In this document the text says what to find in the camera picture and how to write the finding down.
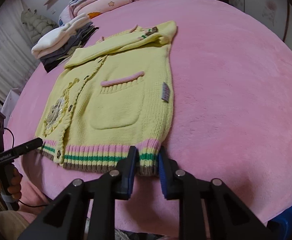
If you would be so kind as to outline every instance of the pink bedsheet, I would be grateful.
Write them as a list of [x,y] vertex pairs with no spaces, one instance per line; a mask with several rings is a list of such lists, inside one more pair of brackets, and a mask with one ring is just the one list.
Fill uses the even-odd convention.
[[[140,0],[94,18],[93,45],[136,24],[174,20],[170,60],[174,120],[167,150],[197,178],[218,177],[266,222],[292,205],[292,52],[264,25],[215,0]],[[59,66],[39,65],[9,121],[16,145],[33,139]],[[7,134],[5,145],[10,147]],[[73,179],[99,174],[65,170],[30,153],[16,166],[55,198]],[[116,202],[116,227],[178,234],[178,203],[165,201],[157,178],[137,177],[132,199]]]

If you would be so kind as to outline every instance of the yellow cardigan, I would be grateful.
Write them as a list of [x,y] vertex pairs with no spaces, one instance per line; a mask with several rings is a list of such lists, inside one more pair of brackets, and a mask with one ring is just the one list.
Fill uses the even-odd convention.
[[173,116],[168,56],[175,33],[169,21],[76,49],[39,122],[39,152],[64,168],[107,172],[135,145],[140,173],[156,174]]

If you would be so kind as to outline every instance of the human hand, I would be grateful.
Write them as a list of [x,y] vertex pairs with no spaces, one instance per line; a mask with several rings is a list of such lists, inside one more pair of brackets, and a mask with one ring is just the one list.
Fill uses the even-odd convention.
[[23,176],[19,173],[19,171],[16,168],[14,168],[13,175],[14,177],[11,179],[12,186],[8,188],[8,192],[11,194],[11,196],[14,199],[19,200],[21,198],[20,182]]

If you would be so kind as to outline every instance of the puffer jacket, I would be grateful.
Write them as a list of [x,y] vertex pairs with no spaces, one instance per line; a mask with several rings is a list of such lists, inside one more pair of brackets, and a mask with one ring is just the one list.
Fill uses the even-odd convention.
[[58,27],[57,23],[45,16],[37,15],[37,10],[32,13],[30,9],[21,13],[21,22],[27,26],[28,34],[35,45],[46,33]]

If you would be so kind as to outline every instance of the blue plastic stool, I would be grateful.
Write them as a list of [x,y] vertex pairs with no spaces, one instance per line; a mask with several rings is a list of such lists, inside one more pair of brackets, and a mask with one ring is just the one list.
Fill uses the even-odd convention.
[[273,218],[267,227],[276,234],[278,240],[287,240],[292,233],[292,206]]

